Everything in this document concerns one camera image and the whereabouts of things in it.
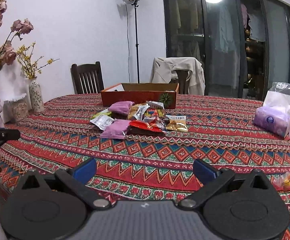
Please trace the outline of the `purple snack packet back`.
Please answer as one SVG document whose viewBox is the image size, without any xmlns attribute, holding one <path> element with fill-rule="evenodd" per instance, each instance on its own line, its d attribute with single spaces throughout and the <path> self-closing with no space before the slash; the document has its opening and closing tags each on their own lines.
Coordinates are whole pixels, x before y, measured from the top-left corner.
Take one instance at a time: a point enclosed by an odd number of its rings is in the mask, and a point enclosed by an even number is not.
<svg viewBox="0 0 290 240">
<path fill-rule="evenodd" d="M 109 108 L 108 111 L 111 113 L 118 113 L 121 115 L 128 115 L 130 108 L 133 106 L 133 101 L 119 101 L 113 103 Z"/>
</svg>

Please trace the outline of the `yellow nut snack packet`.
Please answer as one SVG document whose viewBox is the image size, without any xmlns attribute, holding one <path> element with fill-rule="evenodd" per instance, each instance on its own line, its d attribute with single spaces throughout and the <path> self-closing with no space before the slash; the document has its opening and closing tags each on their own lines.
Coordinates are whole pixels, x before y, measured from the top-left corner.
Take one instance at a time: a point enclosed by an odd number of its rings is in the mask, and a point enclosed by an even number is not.
<svg viewBox="0 0 290 240">
<path fill-rule="evenodd" d="M 166 129 L 169 131 L 188 132 L 185 115 L 168 115 Z"/>
</svg>

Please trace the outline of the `orange cardboard snack box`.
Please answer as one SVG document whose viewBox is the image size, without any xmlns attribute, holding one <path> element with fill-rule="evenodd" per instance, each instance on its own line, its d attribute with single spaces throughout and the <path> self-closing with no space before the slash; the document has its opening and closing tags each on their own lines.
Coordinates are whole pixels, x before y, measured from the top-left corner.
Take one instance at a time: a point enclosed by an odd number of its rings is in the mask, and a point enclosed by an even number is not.
<svg viewBox="0 0 290 240">
<path fill-rule="evenodd" d="M 102 90 L 101 98 L 104 107 L 119 101 L 156 101 L 163 103 L 165 109 L 175 109 L 178 91 L 178 83 L 118 83 Z"/>
</svg>

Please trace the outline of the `dark wooden chair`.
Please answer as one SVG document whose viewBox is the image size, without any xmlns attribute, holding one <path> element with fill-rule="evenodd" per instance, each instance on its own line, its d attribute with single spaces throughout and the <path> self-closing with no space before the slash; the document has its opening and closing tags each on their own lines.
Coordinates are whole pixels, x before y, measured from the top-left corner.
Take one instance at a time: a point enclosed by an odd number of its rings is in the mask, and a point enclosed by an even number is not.
<svg viewBox="0 0 290 240">
<path fill-rule="evenodd" d="M 74 91 L 76 94 L 97 94 L 104 89 L 101 64 L 99 61 L 71 66 Z"/>
</svg>

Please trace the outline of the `purple tissue pack in bag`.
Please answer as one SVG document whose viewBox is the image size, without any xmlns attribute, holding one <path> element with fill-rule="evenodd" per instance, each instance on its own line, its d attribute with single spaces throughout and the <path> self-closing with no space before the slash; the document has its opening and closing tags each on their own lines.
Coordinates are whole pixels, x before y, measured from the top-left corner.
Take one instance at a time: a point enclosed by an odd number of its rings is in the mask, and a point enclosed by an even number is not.
<svg viewBox="0 0 290 240">
<path fill-rule="evenodd" d="M 253 124 L 282 138 L 290 136 L 290 83 L 272 83 L 263 105 L 255 110 Z"/>
</svg>

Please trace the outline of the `floral ceramic vase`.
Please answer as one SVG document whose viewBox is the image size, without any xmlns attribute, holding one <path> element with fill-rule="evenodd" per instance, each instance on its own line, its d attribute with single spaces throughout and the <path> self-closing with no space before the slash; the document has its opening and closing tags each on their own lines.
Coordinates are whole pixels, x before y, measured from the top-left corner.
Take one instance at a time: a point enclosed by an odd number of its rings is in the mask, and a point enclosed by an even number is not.
<svg viewBox="0 0 290 240">
<path fill-rule="evenodd" d="M 41 86 L 37 82 L 37 78 L 31 79 L 29 83 L 29 96 L 33 112 L 43 112 L 45 110 L 44 102 L 42 98 Z"/>
</svg>

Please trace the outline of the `red snack packet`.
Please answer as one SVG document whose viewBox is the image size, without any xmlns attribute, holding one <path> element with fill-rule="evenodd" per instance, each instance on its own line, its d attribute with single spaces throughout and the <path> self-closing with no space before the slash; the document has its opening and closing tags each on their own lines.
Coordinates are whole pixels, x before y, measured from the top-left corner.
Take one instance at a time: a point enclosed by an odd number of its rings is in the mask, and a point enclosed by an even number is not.
<svg viewBox="0 0 290 240">
<path fill-rule="evenodd" d="M 128 134 L 142 135 L 163 135 L 166 133 L 165 126 L 155 121 L 147 123 L 140 120 L 133 120 L 129 123 Z"/>
</svg>

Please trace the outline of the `wooden chair with jacket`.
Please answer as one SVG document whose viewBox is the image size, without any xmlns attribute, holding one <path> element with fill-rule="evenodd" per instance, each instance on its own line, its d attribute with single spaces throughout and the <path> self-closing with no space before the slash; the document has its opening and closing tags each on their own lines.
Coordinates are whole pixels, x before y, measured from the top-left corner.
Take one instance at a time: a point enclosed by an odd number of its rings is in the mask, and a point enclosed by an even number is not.
<svg viewBox="0 0 290 240">
<path fill-rule="evenodd" d="M 177 83 L 179 85 L 179 94 L 189 94 L 189 80 L 192 72 L 190 70 L 173 70 L 170 83 Z"/>
</svg>

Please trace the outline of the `patterned small cup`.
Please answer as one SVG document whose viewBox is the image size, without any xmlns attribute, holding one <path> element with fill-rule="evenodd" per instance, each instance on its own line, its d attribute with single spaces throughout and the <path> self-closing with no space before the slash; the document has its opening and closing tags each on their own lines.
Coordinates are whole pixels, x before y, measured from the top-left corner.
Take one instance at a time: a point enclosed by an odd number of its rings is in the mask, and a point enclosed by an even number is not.
<svg viewBox="0 0 290 240">
<path fill-rule="evenodd" d="M 12 122 L 17 123 L 29 116 L 29 109 L 26 98 L 15 99 L 9 102 Z"/>
</svg>

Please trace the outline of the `orange candy wrapper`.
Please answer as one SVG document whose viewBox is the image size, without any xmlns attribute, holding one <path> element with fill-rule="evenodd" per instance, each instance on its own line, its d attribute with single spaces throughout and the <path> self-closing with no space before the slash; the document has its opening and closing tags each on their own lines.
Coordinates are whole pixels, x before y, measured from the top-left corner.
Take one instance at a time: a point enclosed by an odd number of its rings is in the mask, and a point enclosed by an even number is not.
<svg viewBox="0 0 290 240">
<path fill-rule="evenodd" d="M 279 190 L 289 190 L 290 189 L 290 172 L 285 172 L 284 174 L 271 176 L 271 183 L 276 189 Z"/>
</svg>

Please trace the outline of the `studio light on tripod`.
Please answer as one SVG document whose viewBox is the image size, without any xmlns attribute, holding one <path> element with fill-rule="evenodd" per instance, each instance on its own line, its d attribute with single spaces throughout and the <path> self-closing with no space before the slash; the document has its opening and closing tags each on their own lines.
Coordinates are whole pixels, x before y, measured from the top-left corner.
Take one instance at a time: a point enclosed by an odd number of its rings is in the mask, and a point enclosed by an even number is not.
<svg viewBox="0 0 290 240">
<path fill-rule="evenodd" d="M 136 51 L 136 72 L 137 83 L 140 83 L 140 59 L 139 59 L 139 42 L 138 42 L 138 23 L 137 23 L 137 8 L 140 0 L 122 0 L 126 10 L 127 21 L 127 44 L 128 44 L 128 74 L 130 74 L 130 42 L 129 42 L 129 12 L 128 6 L 134 8 L 134 22 L 135 22 L 135 51 Z"/>
</svg>

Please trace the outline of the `white grey snack packet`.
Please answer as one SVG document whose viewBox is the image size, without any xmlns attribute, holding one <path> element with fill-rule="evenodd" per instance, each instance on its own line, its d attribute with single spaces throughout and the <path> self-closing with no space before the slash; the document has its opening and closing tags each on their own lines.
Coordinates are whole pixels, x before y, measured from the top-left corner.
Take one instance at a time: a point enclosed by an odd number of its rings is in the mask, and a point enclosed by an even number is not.
<svg viewBox="0 0 290 240">
<path fill-rule="evenodd" d="M 113 122 L 113 118 L 104 114 L 98 115 L 96 118 L 90 120 L 90 123 L 97 126 L 101 131 L 104 131 Z"/>
</svg>

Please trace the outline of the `purple snack packet front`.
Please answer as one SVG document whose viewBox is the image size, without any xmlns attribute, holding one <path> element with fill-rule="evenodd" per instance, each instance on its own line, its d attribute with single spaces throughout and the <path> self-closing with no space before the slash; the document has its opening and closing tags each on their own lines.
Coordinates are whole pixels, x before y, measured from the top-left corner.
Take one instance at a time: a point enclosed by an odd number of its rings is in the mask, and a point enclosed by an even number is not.
<svg viewBox="0 0 290 240">
<path fill-rule="evenodd" d="M 111 125 L 105 128 L 99 137 L 122 140 L 125 138 L 129 124 L 130 120 L 115 119 Z"/>
</svg>

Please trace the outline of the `yellow flower branches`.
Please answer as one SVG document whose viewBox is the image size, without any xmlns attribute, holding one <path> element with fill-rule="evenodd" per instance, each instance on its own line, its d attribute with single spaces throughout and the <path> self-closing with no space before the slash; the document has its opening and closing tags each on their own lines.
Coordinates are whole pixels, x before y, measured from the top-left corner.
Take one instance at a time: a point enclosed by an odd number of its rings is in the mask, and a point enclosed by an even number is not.
<svg viewBox="0 0 290 240">
<path fill-rule="evenodd" d="M 59 60 L 50 58 L 46 61 L 46 63 L 39 65 L 40 61 L 44 59 L 44 56 L 40 56 L 35 60 L 32 59 L 35 46 L 36 42 L 33 42 L 29 46 L 22 45 L 16 52 L 17 61 L 21 65 L 25 77 L 29 80 L 35 79 L 37 74 L 42 73 L 42 69 L 44 67 L 49 66 Z"/>
</svg>

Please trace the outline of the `purple snack packet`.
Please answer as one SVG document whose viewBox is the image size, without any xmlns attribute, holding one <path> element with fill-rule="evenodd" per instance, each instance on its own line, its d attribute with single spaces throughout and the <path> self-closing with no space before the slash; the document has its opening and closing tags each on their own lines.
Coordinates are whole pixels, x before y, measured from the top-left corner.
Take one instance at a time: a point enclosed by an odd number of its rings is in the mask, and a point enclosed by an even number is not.
<svg viewBox="0 0 290 240">
<path fill-rule="evenodd" d="M 130 120 L 115 119 L 111 125 L 105 128 L 99 137 L 122 140 L 125 138 L 129 124 Z"/>
<path fill-rule="evenodd" d="M 128 115 L 130 108 L 133 106 L 133 101 L 119 101 L 113 103 L 109 108 L 108 111 L 111 113 L 118 113 L 121 115 Z"/>
</svg>

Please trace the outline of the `black framed glass sliding door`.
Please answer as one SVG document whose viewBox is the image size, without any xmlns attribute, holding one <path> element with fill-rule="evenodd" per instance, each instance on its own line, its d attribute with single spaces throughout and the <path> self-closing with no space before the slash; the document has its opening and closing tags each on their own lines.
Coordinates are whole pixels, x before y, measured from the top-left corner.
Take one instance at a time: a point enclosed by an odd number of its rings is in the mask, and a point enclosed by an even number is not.
<svg viewBox="0 0 290 240">
<path fill-rule="evenodd" d="M 279 0 L 164 0 L 168 57 L 193 57 L 205 94 L 263 100 L 290 83 L 290 6 Z"/>
</svg>

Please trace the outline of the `red patterned tablecloth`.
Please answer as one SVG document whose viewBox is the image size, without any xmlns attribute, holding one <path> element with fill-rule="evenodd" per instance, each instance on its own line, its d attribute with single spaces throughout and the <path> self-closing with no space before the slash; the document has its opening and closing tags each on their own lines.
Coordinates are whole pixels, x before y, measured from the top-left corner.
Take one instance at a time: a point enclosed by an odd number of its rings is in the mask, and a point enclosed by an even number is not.
<svg viewBox="0 0 290 240">
<path fill-rule="evenodd" d="M 89 121 L 104 108 L 99 95 L 52 99 L 43 113 L 5 126 L 20 131 L 20 138 L 0 147 L 0 215 L 29 170 L 53 174 L 93 158 L 97 170 L 86 187 L 111 206 L 93 211 L 66 239 L 221 239 L 178 202 L 203 186 L 193 174 L 197 159 L 235 173 L 259 169 L 269 180 L 290 172 L 290 137 L 253 124 L 260 106 L 254 100 L 180 95 L 167 114 L 185 115 L 188 132 L 128 134 L 117 140 L 100 138 Z M 290 213 L 290 189 L 276 191 Z M 1 223 L 0 239 L 12 239 Z M 282 239 L 290 239 L 290 223 Z"/>
</svg>

